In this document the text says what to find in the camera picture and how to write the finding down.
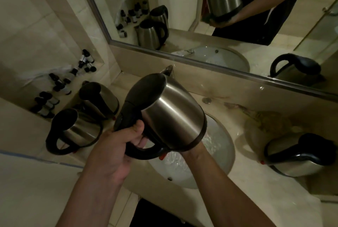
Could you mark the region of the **clear plastic wrap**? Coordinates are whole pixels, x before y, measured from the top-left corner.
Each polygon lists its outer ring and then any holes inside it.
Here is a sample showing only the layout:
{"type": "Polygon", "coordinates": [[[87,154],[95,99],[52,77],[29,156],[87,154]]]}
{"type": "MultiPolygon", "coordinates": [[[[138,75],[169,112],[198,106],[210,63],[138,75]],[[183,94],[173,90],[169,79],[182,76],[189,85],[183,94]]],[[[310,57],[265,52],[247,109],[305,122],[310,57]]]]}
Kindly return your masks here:
{"type": "Polygon", "coordinates": [[[41,78],[47,78],[51,80],[49,77],[49,74],[55,74],[59,77],[64,76],[68,71],[70,71],[72,68],[72,65],[64,65],[64,66],[58,66],[54,68],[44,68],[44,69],[38,69],[35,71],[29,71],[24,72],[19,75],[19,79],[24,81],[24,85],[28,85],[32,83],[35,80],[41,79],[41,78]]]}

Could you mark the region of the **group of small black-capped bottles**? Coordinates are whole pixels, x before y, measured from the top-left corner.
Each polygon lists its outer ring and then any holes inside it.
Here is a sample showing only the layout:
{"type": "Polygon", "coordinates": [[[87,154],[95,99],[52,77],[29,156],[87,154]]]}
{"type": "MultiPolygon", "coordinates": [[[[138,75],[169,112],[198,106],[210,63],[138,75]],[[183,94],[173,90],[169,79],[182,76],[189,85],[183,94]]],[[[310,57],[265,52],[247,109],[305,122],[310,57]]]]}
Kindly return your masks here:
{"type": "MultiPolygon", "coordinates": [[[[95,59],[91,53],[83,49],[81,58],[76,67],[66,72],[63,78],[60,78],[55,73],[49,73],[48,76],[53,83],[52,91],[55,93],[62,93],[63,95],[70,95],[72,93],[68,85],[70,85],[76,77],[88,72],[95,72],[97,69],[94,66],[95,59]]],[[[39,115],[46,119],[52,119],[55,114],[53,110],[61,102],[52,92],[42,91],[34,99],[35,105],[29,109],[30,112],[39,115]]]]}

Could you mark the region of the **person's left hand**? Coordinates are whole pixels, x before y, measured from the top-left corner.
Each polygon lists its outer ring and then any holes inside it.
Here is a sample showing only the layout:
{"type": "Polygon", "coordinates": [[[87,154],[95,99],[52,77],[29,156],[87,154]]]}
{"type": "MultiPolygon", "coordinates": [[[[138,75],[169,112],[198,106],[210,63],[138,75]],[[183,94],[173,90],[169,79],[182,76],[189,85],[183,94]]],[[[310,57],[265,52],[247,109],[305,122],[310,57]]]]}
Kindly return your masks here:
{"type": "Polygon", "coordinates": [[[92,149],[85,168],[84,175],[91,179],[122,185],[129,174],[132,158],[125,155],[126,145],[132,144],[144,148],[147,138],[143,136],[141,143],[120,143],[116,140],[116,131],[108,130],[92,149]]]}

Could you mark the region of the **wall mirror with metal frame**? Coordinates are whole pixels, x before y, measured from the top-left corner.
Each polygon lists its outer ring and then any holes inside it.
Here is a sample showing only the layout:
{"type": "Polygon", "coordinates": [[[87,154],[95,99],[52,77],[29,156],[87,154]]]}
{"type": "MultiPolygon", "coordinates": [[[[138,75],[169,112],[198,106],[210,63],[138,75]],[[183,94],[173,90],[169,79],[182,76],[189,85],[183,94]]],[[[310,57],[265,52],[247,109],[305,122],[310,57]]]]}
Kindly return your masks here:
{"type": "Polygon", "coordinates": [[[319,48],[318,0],[88,0],[110,45],[338,103],[338,64],[319,48]]]}

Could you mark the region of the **person's right forearm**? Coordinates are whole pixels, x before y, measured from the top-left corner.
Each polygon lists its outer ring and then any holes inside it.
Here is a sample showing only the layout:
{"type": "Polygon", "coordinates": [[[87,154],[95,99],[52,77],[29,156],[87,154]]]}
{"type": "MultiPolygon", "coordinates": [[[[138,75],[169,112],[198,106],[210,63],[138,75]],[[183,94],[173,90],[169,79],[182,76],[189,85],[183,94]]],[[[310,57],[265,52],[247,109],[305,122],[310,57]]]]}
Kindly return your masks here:
{"type": "Polygon", "coordinates": [[[182,152],[214,227],[277,227],[226,175],[203,144],[182,152]]]}

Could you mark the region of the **chrome faucet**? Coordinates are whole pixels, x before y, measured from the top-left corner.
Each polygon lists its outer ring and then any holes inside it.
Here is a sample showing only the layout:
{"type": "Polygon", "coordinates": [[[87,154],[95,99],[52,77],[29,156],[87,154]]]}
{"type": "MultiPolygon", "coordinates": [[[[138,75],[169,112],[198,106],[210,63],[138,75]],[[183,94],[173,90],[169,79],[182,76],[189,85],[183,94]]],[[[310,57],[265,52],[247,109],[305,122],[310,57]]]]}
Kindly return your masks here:
{"type": "Polygon", "coordinates": [[[162,70],[160,72],[161,74],[167,75],[169,77],[175,78],[174,75],[174,66],[173,65],[169,65],[167,66],[164,70],[162,70]]]}

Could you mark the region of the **person's dark clothing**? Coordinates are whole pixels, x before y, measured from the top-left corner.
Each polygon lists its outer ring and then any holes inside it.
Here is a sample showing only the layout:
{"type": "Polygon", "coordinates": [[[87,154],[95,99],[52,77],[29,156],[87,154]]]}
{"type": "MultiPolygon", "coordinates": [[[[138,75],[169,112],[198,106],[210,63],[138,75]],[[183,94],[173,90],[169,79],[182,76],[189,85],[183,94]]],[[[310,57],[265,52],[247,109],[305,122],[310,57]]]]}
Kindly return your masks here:
{"type": "Polygon", "coordinates": [[[195,227],[173,214],[141,199],[136,207],[129,227],[195,227]]]}

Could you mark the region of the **person's left forearm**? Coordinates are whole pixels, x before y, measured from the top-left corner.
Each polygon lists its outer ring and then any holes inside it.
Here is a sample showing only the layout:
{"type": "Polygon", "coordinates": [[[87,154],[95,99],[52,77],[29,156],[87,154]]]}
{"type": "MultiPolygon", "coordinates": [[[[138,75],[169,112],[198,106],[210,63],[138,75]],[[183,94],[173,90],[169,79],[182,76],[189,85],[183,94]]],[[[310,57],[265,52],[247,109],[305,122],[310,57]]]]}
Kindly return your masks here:
{"type": "Polygon", "coordinates": [[[55,227],[108,227],[125,178],[85,167],[55,227]]]}

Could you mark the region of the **person's right hand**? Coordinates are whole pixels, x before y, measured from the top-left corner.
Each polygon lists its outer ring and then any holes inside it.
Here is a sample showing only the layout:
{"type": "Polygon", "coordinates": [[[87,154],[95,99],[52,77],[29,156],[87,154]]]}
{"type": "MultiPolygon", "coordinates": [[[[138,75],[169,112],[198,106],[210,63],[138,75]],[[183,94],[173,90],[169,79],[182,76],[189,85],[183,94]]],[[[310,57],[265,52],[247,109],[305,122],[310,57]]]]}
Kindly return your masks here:
{"type": "Polygon", "coordinates": [[[200,155],[202,155],[203,153],[205,153],[206,148],[204,146],[204,144],[202,142],[199,142],[195,147],[193,147],[192,149],[182,152],[181,155],[183,157],[198,157],[200,155]]]}

